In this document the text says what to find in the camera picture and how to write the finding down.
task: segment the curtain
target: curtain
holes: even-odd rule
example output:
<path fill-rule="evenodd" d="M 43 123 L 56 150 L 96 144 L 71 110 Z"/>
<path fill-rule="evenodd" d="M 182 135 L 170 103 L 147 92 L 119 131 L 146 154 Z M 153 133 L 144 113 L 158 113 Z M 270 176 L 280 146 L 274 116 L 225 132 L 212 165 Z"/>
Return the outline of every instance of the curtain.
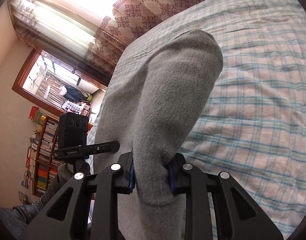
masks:
<path fill-rule="evenodd" d="M 9 0 L 18 36 L 58 48 L 108 84 L 125 47 L 204 0 Z"/>
<path fill-rule="evenodd" d="M 48 76 L 50 76 L 50 77 L 48 78 L 48 80 L 46 82 L 45 82 L 45 78 L 42 80 L 42 83 L 41 83 L 39 89 L 37 90 L 36 95 L 40 99 L 42 99 L 43 101 L 61 109 L 61 106 L 66 101 L 66 99 L 63 96 L 58 95 L 58 90 L 59 90 L 60 86 L 62 85 L 62 82 L 61 82 L 61 80 L 59 80 L 59 79 L 55 78 L 54 76 L 50 75 L 49 71 L 46 73 L 46 77 L 48 77 Z M 51 86 L 48 97 L 43 98 L 44 93 L 47 90 L 48 86 Z"/>

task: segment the white wall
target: white wall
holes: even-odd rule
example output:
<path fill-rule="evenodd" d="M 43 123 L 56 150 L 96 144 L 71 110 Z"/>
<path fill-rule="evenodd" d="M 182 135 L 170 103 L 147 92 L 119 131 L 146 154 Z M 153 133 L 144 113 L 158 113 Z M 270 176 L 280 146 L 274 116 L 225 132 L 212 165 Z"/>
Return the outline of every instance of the white wall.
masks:
<path fill-rule="evenodd" d="M 96 87 L 95 85 L 81 79 L 80 83 L 78 84 L 80 88 L 82 88 L 84 91 L 89 92 L 93 94 L 95 91 L 97 91 L 99 88 Z"/>
<path fill-rule="evenodd" d="M 35 81 L 35 85 L 34 87 L 32 87 L 32 80 L 36 79 Z M 39 85 L 41 84 L 43 80 L 43 73 L 40 70 L 40 67 L 37 63 L 35 63 L 31 69 L 31 71 L 29 72 L 28 77 L 26 78 L 24 84 L 23 84 L 23 88 L 30 92 L 31 94 L 35 95 L 35 93 L 37 92 Z"/>
<path fill-rule="evenodd" d="M 94 123 L 97 115 L 100 112 L 101 104 L 104 98 L 105 92 L 102 90 L 97 91 L 92 99 L 91 108 L 92 112 L 95 114 L 91 114 L 90 118 L 92 119 L 92 122 Z"/>
<path fill-rule="evenodd" d="M 0 66 L 0 206 L 20 205 L 18 191 L 28 196 L 21 186 L 26 171 L 29 137 L 36 124 L 29 118 L 32 103 L 11 90 L 31 48 L 16 40 Z"/>
<path fill-rule="evenodd" d="M 4 2 L 0 8 L 0 66 L 16 40 L 7 4 Z"/>

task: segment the gray sock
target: gray sock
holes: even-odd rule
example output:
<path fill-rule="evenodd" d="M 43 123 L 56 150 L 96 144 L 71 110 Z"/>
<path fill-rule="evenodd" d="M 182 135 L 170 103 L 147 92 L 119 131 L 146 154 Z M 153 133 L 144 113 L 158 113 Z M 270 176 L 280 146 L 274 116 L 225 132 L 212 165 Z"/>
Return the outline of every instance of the gray sock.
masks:
<path fill-rule="evenodd" d="M 94 172 L 133 148 L 137 185 L 133 194 L 119 196 L 119 228 L 127 240 L 175 240 L 184 196 L 171 194 L 164 166 L 197 121 L 223 57 L 202 30 L 183 33 L 148 54 L 124 85 L 108 91 L 95 142 L 118 140 L 121 148 L 94 156 Z"/>

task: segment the metal screw head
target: metal screw head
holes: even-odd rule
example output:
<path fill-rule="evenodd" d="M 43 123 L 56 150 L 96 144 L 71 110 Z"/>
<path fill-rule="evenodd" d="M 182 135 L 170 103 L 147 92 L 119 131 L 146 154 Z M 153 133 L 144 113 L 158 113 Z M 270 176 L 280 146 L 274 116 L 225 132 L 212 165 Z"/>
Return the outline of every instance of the metal screw head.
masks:
<path fill-rule="evenodd" d="M 113 170 L 113 171 L 118 171 L 120 168 L 121 168 L 121 166 L 118 163 L 114 163 L 111 166 L 111 170 Z"/>
<path fill-rule="evenodd" d="M 83 179 L 83 177 L 84 177 L 84 174 L 81 172 L 77 172 L 74 174 L 75 179 Z"/>
<path fill-rule="evenodd" d="M 183 165 L 183 169 L 184 169 L 184 170 L 189 171 L 189 170 L 191 170 L 192 168 L 193 168 L 193 166 L 192 166 L 191 164 L 189 164 L 189 163 L 185 163 L 185 164 Z"/>
<path fill-rule="evenodd" d="M 230 175 L 227 172 L 221 172 L 220 176 L 222 179 L 228 179 L 230 177 Z"/>

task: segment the plaid bedsheet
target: plaid bedsheet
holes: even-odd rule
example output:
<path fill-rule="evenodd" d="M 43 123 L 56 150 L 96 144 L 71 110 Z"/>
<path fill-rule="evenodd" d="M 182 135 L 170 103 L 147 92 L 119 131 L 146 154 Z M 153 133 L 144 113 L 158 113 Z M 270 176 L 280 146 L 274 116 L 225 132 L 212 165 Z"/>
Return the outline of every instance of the plaid bedsheet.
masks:
<path fill-rule="evenodd" d="M 228 171 L 286 239 L 306 213 L 306 13 L 297 0 L 206 0 L 128 46 L 105 96 L 192 29 L 214 36 L 224 68 L 179 152 L 205 172 Z"/>
<path fill-rule="evenodd" d="M 70 102 L 70 101 L 66 101 L 63 105 L 62 105 L 62 109 L 70 109 L 71 111 L 77 113 L 77 114 L 80 114 L 82 112 L 82 109 L 83 107 L 82 106 L 79 106 L 73 102 Z"/>

